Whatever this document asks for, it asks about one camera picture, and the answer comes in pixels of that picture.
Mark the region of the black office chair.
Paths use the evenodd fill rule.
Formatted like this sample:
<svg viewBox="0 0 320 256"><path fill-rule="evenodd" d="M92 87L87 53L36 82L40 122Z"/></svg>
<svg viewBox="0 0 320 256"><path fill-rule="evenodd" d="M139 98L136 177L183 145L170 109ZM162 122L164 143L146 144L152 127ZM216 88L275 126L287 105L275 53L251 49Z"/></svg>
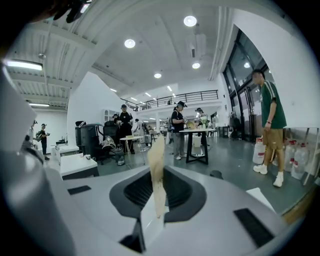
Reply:
<svg viewBox="0 0 320 256"><path fill-rule="evenodd" d="M105 136L110 136L112 137L112 139L114 140L114 143L116 144L116 148L115 149L111 149L111 148L102 148L102 151L105 154L105 157L107 159L112 158L115 160L115 162L117 162L118 157L116 154L116 149L117 149L117 130L118 130L118 126L114 123L114 121L106 121L104 123L103 126L103 140L105 139Z"/></svg>

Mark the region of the person's white shirt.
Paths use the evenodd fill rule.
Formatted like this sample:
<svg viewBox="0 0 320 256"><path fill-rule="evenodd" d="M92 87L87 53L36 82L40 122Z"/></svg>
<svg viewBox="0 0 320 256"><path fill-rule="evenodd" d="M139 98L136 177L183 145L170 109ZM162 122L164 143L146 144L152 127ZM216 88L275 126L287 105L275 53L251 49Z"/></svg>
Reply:
<svg viewBox="0 0 320 256"><path fill-rule="evenodd" d="M0 151L19 151L35 119L36 113L0 63Z"/></svg>

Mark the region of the black vanity cabinet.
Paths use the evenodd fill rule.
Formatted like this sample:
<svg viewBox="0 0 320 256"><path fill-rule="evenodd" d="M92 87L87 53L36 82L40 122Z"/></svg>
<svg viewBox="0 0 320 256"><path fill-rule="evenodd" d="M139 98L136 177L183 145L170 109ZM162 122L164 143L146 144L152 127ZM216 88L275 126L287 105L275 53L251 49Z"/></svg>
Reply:
<svg viewBox="0 0 320 256"><path fill-rule="evenodd" d="M86 170L78 171L72 174L63 175L63 180L84 179L88 177L99 177L99 171L97 167L89 168Z"/></svg>

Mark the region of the long ceiling light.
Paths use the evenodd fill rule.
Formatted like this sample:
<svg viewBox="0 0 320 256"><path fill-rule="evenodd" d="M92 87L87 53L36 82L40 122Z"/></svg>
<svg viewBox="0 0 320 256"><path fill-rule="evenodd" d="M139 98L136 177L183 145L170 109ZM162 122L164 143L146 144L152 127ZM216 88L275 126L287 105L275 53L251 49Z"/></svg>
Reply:
<svg viewBox="0 0 320 256"><path fill-rule="evenodd" d="M37 70L37 71L43 70L43 65L41 63L32 62L32 61L6 60L5 64L8 67L14 67L14 68L31 69L31 70Z"/></svg>

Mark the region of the beige garment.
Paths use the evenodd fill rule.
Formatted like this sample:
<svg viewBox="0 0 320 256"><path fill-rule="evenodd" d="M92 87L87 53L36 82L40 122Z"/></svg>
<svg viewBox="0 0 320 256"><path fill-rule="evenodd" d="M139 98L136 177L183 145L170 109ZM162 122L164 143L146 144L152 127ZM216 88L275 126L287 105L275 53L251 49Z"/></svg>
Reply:
<svg viewBox="0 0 320 256"><path fill-rule="evenodd" d="M106 135L104 140L101 142L102 148L109 148L109 149L115 149L117 145L115 144L114 140L111 136Z"/></svg>

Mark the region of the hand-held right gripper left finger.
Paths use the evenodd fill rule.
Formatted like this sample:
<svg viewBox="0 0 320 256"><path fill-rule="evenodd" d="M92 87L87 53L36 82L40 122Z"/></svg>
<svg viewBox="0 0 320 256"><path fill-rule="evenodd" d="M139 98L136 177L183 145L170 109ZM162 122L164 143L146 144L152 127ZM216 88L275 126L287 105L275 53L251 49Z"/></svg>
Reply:
<svg viewBox="0 0 320 256"><path fill-rule="evenodd" d="M132 234L136 220L122 216L110 201L111 188L144 171L138 167L106 176L63 180L56 175L56 203L74 244L74 256L153 256L119 242Z"/></svg>

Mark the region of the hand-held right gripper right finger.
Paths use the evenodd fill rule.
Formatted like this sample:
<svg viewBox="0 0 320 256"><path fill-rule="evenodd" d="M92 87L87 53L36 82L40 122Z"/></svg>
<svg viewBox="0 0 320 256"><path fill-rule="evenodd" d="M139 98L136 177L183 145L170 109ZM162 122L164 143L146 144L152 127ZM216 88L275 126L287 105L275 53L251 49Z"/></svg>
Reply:
<svg viewBox="0 0 320 256"><path fill-rule="evenodd" d="M147 248L147 256L285 256L283 248L300 227L289 225L268 206L234 184L184 168L173 170L200 183L206 202L187 221L166 223ZM236 213L249 209L252 223L261 223L272 239L261 246L254 239L260 231L249 234Z"/></svg>

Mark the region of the beige paper strip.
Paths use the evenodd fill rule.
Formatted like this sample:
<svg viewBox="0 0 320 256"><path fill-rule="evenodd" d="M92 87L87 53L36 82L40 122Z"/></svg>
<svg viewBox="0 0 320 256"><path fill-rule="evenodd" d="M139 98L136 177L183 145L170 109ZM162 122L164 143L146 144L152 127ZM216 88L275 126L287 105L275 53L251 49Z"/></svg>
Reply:
<svg viewBox="0 0 320 256"><path fill-rule="evenodd" d="M166 210L166 191L164 189L165 139L160 135L147 153L149 163L156 217L159 219Z"/></svg>

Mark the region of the wooden plank platform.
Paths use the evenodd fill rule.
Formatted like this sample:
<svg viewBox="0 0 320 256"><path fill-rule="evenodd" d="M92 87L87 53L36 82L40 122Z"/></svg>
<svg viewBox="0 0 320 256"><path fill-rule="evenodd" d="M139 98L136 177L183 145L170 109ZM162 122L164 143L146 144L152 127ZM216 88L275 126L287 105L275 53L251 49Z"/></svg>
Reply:
<svg viewBox="0 0 320 256"><path fill-rule="evenodd" d="M309 192L302 197L292 208L287 210L283 215L283 219L288 225L293 224L297 220L303 219L311 208L311 205L318 192L318 186L314 185Z"/></svg>

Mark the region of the black framed glass doors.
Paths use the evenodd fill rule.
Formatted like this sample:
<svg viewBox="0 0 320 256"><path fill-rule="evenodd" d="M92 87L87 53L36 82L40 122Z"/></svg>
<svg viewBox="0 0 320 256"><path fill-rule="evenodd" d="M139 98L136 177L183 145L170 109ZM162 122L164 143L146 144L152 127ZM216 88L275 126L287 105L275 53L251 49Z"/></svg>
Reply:
<svg viewBox="0 0 320 256"><path fill-rule="evenodd" d="M254 142L262 136L260 87L252 80L252 71L260 69L274 81L264 58L253 42L239 30L223 71L231 103L230 125L236 126L237 138Z"/></svg>

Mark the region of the round table with black legs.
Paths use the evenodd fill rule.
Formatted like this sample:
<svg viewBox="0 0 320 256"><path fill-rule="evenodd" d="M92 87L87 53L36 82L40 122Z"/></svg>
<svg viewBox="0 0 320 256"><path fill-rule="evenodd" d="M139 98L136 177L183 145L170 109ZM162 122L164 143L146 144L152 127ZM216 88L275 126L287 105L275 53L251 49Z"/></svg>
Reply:
<svg viewBox="0 0 320 256"><path fill-rule="evenodd" d="M196 128L196 129L184 129L181 130L180 133L187 134L187 156L186 163L192 163L195 161L199 161L202 164L209 164L209 156L208 156L208 143L207 143L207 132L213 132L212 128ZM193 134L201 133L204 136L204 154L200 156L196 156L192 153L193 146Z"/></svg>

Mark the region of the black balcony railing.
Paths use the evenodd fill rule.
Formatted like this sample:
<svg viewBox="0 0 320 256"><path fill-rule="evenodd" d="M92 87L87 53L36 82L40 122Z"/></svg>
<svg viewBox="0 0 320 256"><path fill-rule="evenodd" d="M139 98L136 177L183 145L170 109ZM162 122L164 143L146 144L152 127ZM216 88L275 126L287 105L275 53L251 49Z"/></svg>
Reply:
<svg viewBox="0 0 320 256"><path fill-rule="evenodd" d="M149 109L155 109L159 107L165 106L173 106L177 104L179 101L184 103L191 104L201 101L217 101L219 99L218 90L205 90L205 91L196 91L196 92L189 92L183 94L177 94L172 96L166 96L161 98L152 98L148 101L137 101L135 102L133 99L131 101L122 99L124 103L131 108L133 111L143 111Z"/></svg>

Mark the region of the white ceiling air unit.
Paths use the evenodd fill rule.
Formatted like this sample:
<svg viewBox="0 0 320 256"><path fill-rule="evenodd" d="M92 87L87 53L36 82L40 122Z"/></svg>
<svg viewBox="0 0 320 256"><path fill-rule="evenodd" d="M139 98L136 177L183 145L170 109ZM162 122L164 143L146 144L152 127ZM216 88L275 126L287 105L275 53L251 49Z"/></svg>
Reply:
<svg viewBox="0 0 320 256"><path fill-rule="evenodd" d="M192 58L199 59L206 54L207 37L205 34L191 34L186 38L187 48Z"/></svg>

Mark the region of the white arched cabinet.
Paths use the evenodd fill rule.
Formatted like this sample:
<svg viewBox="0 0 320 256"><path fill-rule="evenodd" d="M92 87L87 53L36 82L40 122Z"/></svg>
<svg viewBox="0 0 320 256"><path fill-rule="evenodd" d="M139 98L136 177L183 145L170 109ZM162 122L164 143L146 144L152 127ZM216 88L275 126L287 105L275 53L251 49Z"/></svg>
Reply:
<svg viewBox="0 0 320 256"><path fill-rule="evenodd" d="M101 110L101 123L104 124L108 121L114 121L114 115L119 115L118 111L110 110L110 109L102 109Z"/></svg>

